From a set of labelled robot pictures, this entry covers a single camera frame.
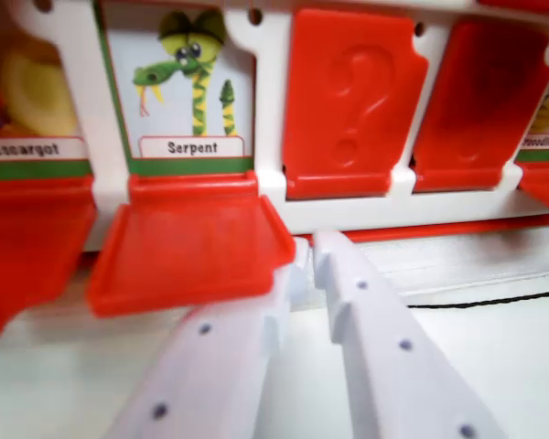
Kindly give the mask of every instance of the question mark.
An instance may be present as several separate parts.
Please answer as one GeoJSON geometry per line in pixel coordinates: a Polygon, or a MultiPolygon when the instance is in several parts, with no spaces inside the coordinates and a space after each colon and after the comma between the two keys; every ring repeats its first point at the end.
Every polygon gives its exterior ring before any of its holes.
{"type": "Polygon", "coordinates": [[[332,61],[328,86],[337,99],[350,102],[344,132],[331,151],[340,166],[352,165],[359,151],[373,142],[367,135],[373,131],[371,117],[389,96],[394,77],[393,56],[380,46],[352,47],[332,61]]]}

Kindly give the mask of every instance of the snake eye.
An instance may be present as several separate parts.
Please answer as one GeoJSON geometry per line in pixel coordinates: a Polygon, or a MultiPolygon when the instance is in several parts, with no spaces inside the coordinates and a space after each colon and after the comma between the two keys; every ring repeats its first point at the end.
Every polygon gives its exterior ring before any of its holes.
{"type": "Polygon", "coordinates": [[[201,56],[201,46],[198,43],[193,43],[191,45],[191,55],[195,59],[201,56]]]}
{"type": "Polygon", "coordinates": [[[187,64],[187,48],[179,48],[177,52],[175,52],[175,58],[181,64],[182,66],[187,64]]]}

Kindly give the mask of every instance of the white plastic frame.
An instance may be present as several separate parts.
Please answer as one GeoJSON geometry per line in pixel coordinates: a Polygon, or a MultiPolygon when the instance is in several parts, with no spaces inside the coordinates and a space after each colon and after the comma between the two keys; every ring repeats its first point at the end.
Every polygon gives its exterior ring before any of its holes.
{"type": "Polygon", "coordinates": [[[354,438],[506,437],[362,252],[341,233],[314,236],[316,286],[341,344],[354,438]]]}
{"type": "MultiPolygon", "coordinates": [[[[93,194],[103,217],[100,221],[103,231],[111,213],[127,200],[128,171],[103,64],[92,0],[54,0],[54,8],[48,14],[37,11],[32,0],[6,1],[21,27],[59,47],[88,143],[95,175],[93,194]]],[[[232,40],[255,55],[254,170],[261,193],[271,199],[291,232],[376,229],[549,212],[541,203],[516,190],[522,177],[521,169],[513,163],[519,145],[503,168],[501,182],[493,190],[412,194],[415,175],[408,167],[449,32],[456,20],[466,15],[495,16],[531,24],[549,35],[549,17],[484,7],[472,0],[343,2],[346,7],[357,8],[362,12],[401,14],[425,24],[425,33],[413,41],[416,51],[429,61],[425,85],[404,152],[393,168],[392,184],[385,197],[289,201],[286,199],[282,155],[292,15],[300,5],[326,7],[326,2],[168,0],[163,3],[222,7],[232,40]],[[254,26],[248,20],[249,6],[262,9],[263,20],[259,26],[254,26]]],[[[549,46],[545,60],[549,65],[549,46]]],[[[100,237],[101,233],[96,233],[96,238],[100,237]]]]}
{"type": "Polygon", "coordinates": [[[263,296],[205,305],[179,322],[105,439],[252,439],[268,360],[283,343],[292,294],[307,288],[309,245],[263,296]]]}

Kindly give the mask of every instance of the green snake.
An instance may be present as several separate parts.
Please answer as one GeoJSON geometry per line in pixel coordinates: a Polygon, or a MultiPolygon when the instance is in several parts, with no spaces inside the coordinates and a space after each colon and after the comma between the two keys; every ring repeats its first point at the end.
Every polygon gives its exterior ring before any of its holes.
{"type": "MultiPolygon", "coordinates": [[[[225,32],[223,17],[217,10],[202,12],[193,23],[182,12],[167,15],[161,22],[159,39],[167,54],[174,58],[135,70],[133,84],[140,96],[140,115],[148,115],[145,108],[146,88],[151,88],[162,102],[160,84],[181,71],[183,76],[193,80],[193,135],[207,135],[207,90],[225,32]]],[[[222,86],[220,101],[224,132],[236,135],[234,94],[230,80],[226,80],[222,86]]]]}

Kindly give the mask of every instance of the black cable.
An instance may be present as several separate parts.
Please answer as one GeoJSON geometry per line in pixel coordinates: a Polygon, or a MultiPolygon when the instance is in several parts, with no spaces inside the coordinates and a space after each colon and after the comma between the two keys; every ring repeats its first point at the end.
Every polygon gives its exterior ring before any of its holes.
{"type": "Polygon", "coordinates": [[[470,302],[470,303],[467,303],[467,304],[409,305],[409,308],[418,308],[418,309],[458,308],[458,309],[465,309],[465,308],[472,308],[474,306],[511,304],[513,302],[520,302],[521,300],[539,299],[541,297],[549,297],[549,293],[530,294],[530,295],[523,295],[523,296],[519,296],[519,297],[509,297],[509,298],[506,298],[506,299],[483,300],[481,302],[470,302]]]}

